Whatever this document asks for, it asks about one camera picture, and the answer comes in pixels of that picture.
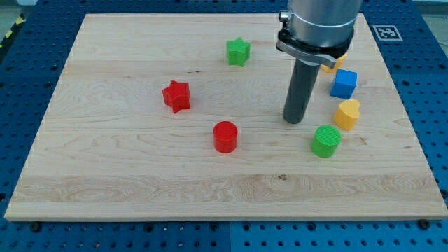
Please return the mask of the yellow block behind arm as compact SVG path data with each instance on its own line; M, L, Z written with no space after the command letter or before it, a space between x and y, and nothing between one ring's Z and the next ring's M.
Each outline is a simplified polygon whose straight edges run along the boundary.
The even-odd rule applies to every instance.
M336 64L333 68L330 68L325 65L321 65L321 69L324 70L327 73L336 73L338 69L340 69L347 58L347 53L344 53L341 57L337 58Z

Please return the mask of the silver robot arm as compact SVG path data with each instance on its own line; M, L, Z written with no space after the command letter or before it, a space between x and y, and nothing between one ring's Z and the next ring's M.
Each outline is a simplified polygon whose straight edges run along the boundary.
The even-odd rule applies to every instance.
M289 0L276 49L295 58L283 119L302 121L322 65L333 68L354 36L362 0Z

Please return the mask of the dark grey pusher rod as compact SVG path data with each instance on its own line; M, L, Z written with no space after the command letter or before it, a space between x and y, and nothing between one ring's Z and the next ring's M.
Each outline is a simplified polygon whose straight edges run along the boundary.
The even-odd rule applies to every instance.
M306 64L295 61L286 103L283 108L283 119L290 124L302 121L320 69L319 64Z

